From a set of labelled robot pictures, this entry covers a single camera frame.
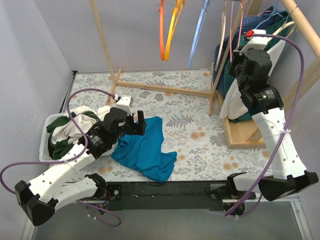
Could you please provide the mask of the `beige wooden hanger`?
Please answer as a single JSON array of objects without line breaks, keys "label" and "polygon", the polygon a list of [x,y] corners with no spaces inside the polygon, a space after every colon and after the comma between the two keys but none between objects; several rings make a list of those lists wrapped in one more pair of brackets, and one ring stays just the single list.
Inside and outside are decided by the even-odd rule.
[{"label": "beige wooden hanger", "polygon": [[219,49],[218,49],[217,61],[216,61],[215,69],[214,69],[215,71],[218,70],[221,55],[222,55],[222,48],[223,48],[225,33],[226,33],[227,13],[228,13],[229,2],[230,2],[229,0],[225,1],[222,15],[221,15],[221,37],[220,37],[220,44],[219,44]]}]

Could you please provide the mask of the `teal blue t shirt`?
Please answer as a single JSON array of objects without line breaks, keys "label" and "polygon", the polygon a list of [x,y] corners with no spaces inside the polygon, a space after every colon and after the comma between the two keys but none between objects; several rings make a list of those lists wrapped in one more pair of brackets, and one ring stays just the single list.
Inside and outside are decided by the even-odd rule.
[{"label": "teal blue t shirt", "polygon": [[138,171],[148,179],[164,183],[175,167],[177,152],[162,152],[164,142],[163,120],[155,116],[147,118],[144,135],[125,135],[111,157],[119,164]]}]

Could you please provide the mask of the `light blue hanger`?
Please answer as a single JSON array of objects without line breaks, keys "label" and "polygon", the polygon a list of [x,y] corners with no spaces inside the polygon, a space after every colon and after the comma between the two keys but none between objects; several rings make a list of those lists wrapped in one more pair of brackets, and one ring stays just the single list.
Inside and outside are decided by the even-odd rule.
[{"label": "light blue hanger", "polygon": [[191,50],[190,50],[190,54],[189,54],[189,59],[188,59],[188,68],[189,69],[192,67],[192,64],[193,64],[194,55],[195,55],[195,52],[197,49],[201,30],[203,27],[203,23],[204,23],[209,5],[210,5],[210,0],[203,1],[203,6],[202,6],[202,9],[201,9],[198,21],[197,21],[197,25],[195,28],[194,37],[193,37],[193,41],[192,41],[192,45],[191,45]]}]

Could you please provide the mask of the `yellow plastic hanger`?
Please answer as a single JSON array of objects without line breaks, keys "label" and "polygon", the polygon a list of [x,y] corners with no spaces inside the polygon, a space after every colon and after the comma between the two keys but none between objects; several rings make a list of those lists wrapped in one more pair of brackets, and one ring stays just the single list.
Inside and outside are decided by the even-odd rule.
[{"label": "yellow plastic hanger", "polygon": [[171,21],[170,21],[170,26],[168,30],[168,36],[167,36],[167,42],[166,46],[164,49],[164,60],[167,62],[170,57],[170,52],[171,52],[171,43],[174,37],[174,33],[177,27],[177,24],[179,22],[182,10],[185,6],[185,0],[176,0],[175,1],[175,6],[172,10],[172,16],[171,16]]}]

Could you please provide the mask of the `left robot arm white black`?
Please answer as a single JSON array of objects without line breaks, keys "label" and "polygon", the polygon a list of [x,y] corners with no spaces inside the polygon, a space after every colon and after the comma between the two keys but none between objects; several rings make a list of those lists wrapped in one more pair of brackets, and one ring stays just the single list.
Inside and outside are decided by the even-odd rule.
[{"label": "left robot arm white black", "polygon": [[34,226],[47,222],[62,207],[83,198],[101,200],[107,193],[107,182],[97,173],[76,183],[66,182],[85,166],[103,155],[111,154],[124,135],[144,135],[144,112],[137,111],[138,120],[126,111],[113,107],[102,121],[95,123],[63,156],[29,182],[19,181],[14,187],[17,202]]}]

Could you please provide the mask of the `white t shirt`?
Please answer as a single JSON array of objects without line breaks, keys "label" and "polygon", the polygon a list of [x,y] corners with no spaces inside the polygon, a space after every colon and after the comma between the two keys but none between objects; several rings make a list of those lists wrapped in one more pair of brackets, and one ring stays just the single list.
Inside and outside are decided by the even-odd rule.
[{"label": "white t shirt", "polygon": [[[109,114],[110,111],[111,111],[111,107],[109,105],[100,107],[97,109],[97,116],[101,121],[103,121],[105,116]],[[115,144],[112,145],[110,150],[107,150],[106,152],[104,152],[100,157],[104,158],[104,157],[110,156],[115,151],[117,146],[118,146],[118,143],[116,142]]]}]

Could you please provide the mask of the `dark green raglan shirt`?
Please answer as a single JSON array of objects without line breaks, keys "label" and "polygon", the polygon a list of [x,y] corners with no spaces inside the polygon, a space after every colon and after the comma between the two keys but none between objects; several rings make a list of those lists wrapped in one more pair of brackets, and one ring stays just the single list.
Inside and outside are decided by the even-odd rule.
[{"label": "dark green raglan shirt", "polygon": [[[90,110],[81,113],[73,111],[71,115],[84,133],[100,121],[99,117]],[[58,117],[46,127],[46,131],[49,133],[48,151],[53,160],[61,159],[83,136],[68,115]]]}]

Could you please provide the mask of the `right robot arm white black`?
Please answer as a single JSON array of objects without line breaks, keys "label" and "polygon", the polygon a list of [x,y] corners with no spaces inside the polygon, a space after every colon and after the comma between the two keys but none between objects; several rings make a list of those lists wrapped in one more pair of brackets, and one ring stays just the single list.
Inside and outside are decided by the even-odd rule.
[{"label": "right robot arm white black", "polygon": [[234,76],[240,98],[257,124],[270,155],[272,174],[263,176],[253,189],[268,201],[299,193],[319,182],[315,172],[302,163],[286,125],[283,102],[276,88],[268,85],[270,55],[250,48],[233,52],[229,74]]}]

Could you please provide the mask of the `pink wire hanger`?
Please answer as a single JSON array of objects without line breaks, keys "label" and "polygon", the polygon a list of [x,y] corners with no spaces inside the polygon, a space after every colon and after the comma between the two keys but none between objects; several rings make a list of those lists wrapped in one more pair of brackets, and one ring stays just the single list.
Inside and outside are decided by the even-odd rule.
[{"label": "pink wire hanger", "polygon": [[[244,11],[245,11],[247,2],[248,2],[247,0],[241,0],[240,1],[241,18],[240,18],[240,23],[239,23],[239,33],[238,33],[238,40],[237,40],[237,45],[236,45],[236,49],[237,50],[239,49],[239,46],[240,46],[242,26],[243,26],[243,18],[244,18]],[[232,60],[233,60],[233,49],[232,49],[231,36],[229,36],[229,43],[230,43],[230,48],[229,48],[230,62],[232,62]]]}]

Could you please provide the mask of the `orange plastic hanger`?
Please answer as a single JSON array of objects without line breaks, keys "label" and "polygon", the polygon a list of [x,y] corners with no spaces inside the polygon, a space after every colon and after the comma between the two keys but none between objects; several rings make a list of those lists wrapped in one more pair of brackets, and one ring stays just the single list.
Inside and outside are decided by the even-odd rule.
[{"label": "orange plastic hanger", "polygon": [[164,0],[160,0],[159,6],[159,52],[160,59],[165,60],[165,46],[164,46]]}]

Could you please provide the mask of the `cream t shirt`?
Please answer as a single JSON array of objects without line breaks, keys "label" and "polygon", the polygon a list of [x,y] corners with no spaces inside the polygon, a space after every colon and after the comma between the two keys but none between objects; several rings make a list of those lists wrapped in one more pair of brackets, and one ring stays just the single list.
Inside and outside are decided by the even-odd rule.
[{"label": "cream t shirt", "polygon": [[[61,143],[62,141],[68,140],[70,143],[75,143],[79,138],[83,135],[81,131],[76,127],[74,122],[70,119],[68,113],[66,113],[68,118],[59,117],[55,122],[58,122],[59,119],[64,119],[65,124],[61,124],[59,126],[55,126],[55,129],[52,129],[51,135],[51,143],[55,146],[57,143]],[[71,115],[77,125],[81,128],[81,130],[86,133],[96,122],[99,121],[97,113],[90,109],[87,106],[80,106],[77,108],[73,108],[71,110]]]}]

